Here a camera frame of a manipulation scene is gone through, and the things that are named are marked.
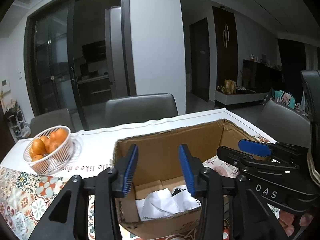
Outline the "right hand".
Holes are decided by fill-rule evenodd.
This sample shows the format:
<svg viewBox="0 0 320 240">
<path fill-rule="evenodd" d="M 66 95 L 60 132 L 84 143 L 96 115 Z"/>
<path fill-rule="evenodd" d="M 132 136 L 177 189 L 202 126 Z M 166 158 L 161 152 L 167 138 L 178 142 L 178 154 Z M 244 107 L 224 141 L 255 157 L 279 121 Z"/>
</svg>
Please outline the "right hand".
<svg viewBox="0 0 320 240">
<path fill-rule="evenodd" d="M 312 222 L 313 218 L 314 218 L 313 215 L 306 213 L 301 216 L 299 225 L 301 227 L 308 226 Z M 295 215 L 290 214 L 283 210 L 279 211 L 278 221 L 283 227 L 283 229 L 285 230 L 288 237 L 291 236 L 295 231 L 295 227 L 293 226 L 294 219 L 295 219 Z"/>
</svg>

